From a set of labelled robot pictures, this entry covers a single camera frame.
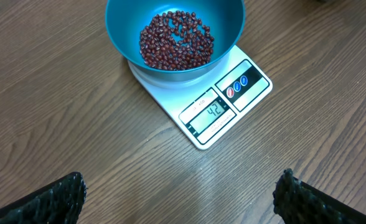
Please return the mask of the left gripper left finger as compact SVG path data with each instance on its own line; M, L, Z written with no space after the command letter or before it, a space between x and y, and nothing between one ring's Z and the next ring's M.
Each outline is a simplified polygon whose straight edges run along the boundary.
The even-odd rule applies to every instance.
M69 173L0 208L0 224L76 224L86 195L82 174Z

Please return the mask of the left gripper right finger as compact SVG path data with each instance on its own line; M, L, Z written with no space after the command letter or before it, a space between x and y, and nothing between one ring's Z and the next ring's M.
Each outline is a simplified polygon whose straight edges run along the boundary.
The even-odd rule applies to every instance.
M366 215L284 170L273 191L274 213L286 224L366 224Z

